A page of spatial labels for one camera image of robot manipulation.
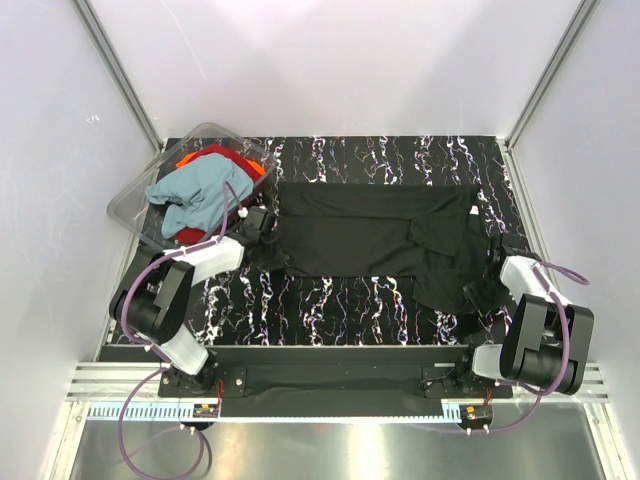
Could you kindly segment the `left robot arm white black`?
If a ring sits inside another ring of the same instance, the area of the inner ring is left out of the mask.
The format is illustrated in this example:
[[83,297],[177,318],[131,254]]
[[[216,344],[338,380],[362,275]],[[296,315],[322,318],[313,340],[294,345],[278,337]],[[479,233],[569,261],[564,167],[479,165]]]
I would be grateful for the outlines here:
[[165,385],[194,396],[222,386],[214,353],[185,324],[192,288],[249,262],[268,268],[276,215],[264,206],[244,211],[230,231],[205,242],[173,250],[139,248],[109,304],[131,342],[150,349],[170,365]]

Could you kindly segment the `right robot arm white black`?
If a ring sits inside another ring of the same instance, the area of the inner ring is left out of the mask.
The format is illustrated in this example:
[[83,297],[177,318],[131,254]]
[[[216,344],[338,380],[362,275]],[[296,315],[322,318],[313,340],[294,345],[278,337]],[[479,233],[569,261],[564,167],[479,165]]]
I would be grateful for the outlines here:
[[532,252],[501,243],[491,247],[480,284],[464,294],[475,307],[491,294],[506,294],[517,308],[500,344],[471,346],[456,365],[454,384],[476,396],[490,381],[519,385],[537,396],[573,395],[580,389],[591,343],[594,314],[564,296],[549,278],[553,270],[586,286],[581,274]]

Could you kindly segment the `black t shirt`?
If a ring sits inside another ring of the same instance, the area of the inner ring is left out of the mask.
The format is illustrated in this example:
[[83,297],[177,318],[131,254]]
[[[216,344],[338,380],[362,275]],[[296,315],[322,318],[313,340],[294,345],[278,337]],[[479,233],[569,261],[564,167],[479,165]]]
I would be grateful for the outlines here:
[[479,216],[478,185],[286,182],[277,234],[299,277],[408,278],[413,299],[462,313],[462,286],[483,278],[491,239]]

